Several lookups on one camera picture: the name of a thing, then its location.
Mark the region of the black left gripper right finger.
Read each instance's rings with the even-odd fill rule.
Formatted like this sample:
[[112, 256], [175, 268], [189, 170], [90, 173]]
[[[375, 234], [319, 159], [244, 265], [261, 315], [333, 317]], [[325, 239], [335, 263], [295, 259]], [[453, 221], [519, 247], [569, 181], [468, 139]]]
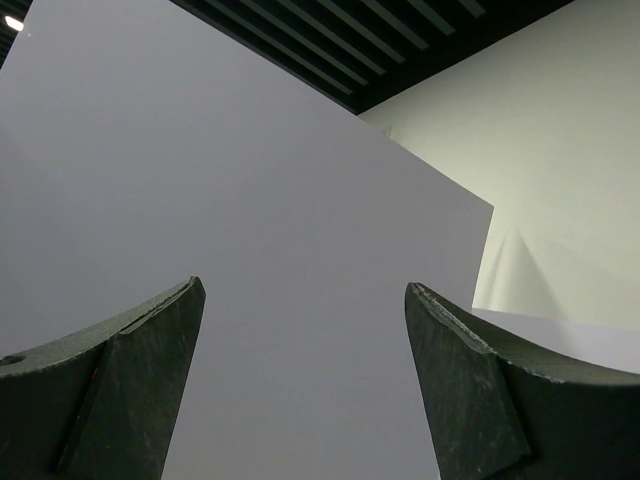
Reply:
[[405, 319], [443, 479], [635, 479], [639, 377], [578, 360], [419, 283]]

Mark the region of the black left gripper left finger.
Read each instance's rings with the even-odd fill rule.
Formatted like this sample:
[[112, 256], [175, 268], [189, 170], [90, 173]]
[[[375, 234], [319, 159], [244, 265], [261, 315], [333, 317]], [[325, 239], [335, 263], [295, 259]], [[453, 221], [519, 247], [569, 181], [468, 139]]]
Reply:
[[204, 312], [191, 277], [1, 360], [4, 479], [159, 479]]

